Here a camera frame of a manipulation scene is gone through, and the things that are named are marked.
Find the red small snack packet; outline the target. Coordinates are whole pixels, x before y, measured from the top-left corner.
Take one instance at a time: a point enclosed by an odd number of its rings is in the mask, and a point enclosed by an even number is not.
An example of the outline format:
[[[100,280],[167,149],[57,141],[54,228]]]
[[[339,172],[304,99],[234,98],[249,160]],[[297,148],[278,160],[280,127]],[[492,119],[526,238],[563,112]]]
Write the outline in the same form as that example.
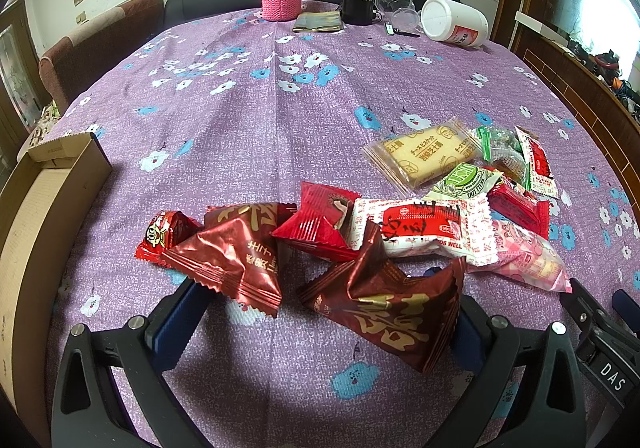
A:
[[[487,194],[490,209],[512,223],[549,238],[549,202],[536,199],[516,182],[501,178]]]

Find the clear green candy wrapper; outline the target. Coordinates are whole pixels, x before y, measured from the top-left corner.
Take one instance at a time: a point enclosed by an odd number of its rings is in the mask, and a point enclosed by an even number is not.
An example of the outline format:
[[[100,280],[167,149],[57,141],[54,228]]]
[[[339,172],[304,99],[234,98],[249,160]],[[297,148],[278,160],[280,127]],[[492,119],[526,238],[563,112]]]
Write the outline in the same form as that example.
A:
[[[477,127],[475,134],[480,139],[483,160],[528,189],[529,163],[525,160],[516,134],[512,130],[494,126]]]

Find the small dark booklet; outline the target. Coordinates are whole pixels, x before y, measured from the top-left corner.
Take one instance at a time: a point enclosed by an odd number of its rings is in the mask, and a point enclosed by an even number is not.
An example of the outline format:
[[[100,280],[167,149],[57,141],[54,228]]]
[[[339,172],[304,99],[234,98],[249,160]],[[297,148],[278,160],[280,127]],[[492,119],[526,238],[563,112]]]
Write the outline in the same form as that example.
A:
[[[343,30],[343,21],[337,10],[303,12],[292,28],[294,33],[336,33],[340,30]]]

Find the dark red triangular snack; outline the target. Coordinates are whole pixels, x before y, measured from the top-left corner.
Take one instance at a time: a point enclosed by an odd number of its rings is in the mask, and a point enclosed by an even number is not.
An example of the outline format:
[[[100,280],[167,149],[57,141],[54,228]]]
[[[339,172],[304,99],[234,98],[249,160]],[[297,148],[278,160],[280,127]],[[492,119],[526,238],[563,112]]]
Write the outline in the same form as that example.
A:
[[[292,203],[212,206],[204,228],[162,253],[201,285],[274,318],[282,301],[273,231],[297,211]]]

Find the white red long snack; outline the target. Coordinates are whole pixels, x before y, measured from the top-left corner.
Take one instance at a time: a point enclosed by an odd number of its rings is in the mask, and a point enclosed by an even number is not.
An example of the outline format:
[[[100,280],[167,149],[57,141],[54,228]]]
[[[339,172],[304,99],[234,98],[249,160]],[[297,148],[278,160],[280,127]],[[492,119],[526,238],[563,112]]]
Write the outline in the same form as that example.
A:
[[[497,239],[484,194],[466,200],[356,200],[346,232],[349,247],[362,246],[369,221],[380,227],[384,252],[389,257],[464,256],[474,267],[498,260]]]

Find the black small container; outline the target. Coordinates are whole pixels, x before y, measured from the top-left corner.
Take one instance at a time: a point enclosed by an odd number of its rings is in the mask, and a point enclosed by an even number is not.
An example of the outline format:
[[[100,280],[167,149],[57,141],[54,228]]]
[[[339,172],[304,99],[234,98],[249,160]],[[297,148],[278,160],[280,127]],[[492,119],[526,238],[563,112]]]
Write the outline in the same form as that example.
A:
[[[367,26],[381,19],[374,0],[341,0],[340,13],[342,21],[350,25]]]

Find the white plastic jar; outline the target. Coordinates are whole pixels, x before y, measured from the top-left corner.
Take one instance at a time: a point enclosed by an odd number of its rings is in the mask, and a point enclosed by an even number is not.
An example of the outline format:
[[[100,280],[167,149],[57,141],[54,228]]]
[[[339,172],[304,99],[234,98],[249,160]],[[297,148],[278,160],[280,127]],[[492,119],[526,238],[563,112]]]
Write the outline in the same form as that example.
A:
[[[426,0],[421,9],[422,30],[431,40],[460,47],[478,47],[488,37],[486,16],[454,0]]]

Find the wooden cabinet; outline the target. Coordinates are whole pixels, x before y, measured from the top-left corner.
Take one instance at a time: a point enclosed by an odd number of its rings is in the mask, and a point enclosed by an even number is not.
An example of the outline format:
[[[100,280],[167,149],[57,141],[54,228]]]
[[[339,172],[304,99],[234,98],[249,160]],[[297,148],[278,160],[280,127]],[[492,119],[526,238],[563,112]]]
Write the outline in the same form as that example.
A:
[[[611,58],[597,58],[544,22],[551,0],[499,0],[490,39],[509,47],[556,94],[612,167],[639,212],[639,122],[616,93]],[[536,28],[536,22],[543,22]]]

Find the green white candy packet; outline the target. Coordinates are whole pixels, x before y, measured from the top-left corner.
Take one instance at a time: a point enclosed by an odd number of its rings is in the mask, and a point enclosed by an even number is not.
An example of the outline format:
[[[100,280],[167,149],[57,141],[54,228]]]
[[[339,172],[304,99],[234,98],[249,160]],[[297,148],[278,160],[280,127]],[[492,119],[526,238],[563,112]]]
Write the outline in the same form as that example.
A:
[[[486,195],[502,178],[500,171],[472,165],[458,164],[448,175],[434,184],[425,200],[469,200]]]

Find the clear plastic cup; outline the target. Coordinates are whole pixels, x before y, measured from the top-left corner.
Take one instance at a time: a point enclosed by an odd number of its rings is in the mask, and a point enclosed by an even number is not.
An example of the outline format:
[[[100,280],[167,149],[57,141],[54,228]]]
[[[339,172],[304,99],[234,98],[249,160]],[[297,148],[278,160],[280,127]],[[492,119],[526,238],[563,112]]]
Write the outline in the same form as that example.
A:
[[[374,0],[376,10],[398,32],[414,33],[420,18],[413,0]]]

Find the yellow biscuit packet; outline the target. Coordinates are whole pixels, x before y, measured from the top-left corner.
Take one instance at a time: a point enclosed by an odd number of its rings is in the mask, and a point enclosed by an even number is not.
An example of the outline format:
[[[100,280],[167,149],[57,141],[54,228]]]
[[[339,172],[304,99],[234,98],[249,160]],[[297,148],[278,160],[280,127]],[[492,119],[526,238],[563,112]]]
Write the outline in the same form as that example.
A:
[[[450,173],[458,164],[483,155],[482,142],[457,117],[442,124],[365,145],[362,153],[408,197],[425,183]]]

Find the pink strawberry snack packet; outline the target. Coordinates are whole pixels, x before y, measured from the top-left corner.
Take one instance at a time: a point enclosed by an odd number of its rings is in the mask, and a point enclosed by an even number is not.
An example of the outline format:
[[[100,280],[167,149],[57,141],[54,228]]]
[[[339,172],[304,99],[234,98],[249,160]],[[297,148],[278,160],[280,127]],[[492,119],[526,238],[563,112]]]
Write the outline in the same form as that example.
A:
[[[556,293],[572,293],[565,264],[550,242],[507,220],[492,222],[497,259],[469,272],[489,272],[504,278]]]

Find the bright red snack packet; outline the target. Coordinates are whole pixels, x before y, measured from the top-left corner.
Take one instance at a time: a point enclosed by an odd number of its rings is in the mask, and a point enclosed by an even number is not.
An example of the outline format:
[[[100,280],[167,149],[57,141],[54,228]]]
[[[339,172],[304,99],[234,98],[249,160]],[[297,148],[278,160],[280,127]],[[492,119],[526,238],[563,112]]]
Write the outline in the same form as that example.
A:
[[[331,263],[352,260],[356,251],[346,242],[346,229],[359,198],[358,192],[303,181],[297,212],[272,236]]]

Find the cardboard tray box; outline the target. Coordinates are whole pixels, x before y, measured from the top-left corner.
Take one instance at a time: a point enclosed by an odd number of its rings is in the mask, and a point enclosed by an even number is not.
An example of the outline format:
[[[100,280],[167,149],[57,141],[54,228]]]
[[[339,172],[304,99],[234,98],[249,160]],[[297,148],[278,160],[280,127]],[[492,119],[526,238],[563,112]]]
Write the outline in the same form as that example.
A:
[[[26,431],[51,443],[46,350],[70,250],[111,174],[96,136],[29,149],[1,191],[1,388]]]

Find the dark red gold-character snack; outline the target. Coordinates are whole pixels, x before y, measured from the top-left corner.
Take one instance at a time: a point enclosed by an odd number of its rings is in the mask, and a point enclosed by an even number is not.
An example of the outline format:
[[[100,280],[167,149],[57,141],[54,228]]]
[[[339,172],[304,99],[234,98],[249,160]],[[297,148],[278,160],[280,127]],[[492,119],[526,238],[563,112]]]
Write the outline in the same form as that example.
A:
[[[354,259],[332,265],[297,290],[304,306],[430,373],[457,323],[466,259],[431,277],[409,277],[385,255],[380,226],[369,221]]]

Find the white red narrow sachet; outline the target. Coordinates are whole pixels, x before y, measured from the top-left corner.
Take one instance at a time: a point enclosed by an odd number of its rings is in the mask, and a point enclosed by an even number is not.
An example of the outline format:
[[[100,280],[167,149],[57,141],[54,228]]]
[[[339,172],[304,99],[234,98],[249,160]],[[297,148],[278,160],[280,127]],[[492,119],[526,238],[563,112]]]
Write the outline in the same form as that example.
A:
[[[546,197],[557,199],[560,196],[559,191],[556,187],[548,156],[539,138],[520,126],[515,127],[515,132],[518,136],[518,141],[521,143],[525,162],[528,165],[529,189]]]

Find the small red candy packet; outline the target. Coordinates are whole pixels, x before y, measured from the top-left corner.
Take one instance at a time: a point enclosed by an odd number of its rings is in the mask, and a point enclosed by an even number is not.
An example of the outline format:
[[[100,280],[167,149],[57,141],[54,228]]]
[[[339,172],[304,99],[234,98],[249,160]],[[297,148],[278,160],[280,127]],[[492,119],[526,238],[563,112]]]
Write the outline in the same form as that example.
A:
[[[161,211],[146,227],[134,257],[149,261],[156,266],[169,268],[170,265],[163,257],[163,253],[202,229],[203,226],[197,220],[184,215],[183,212]]]

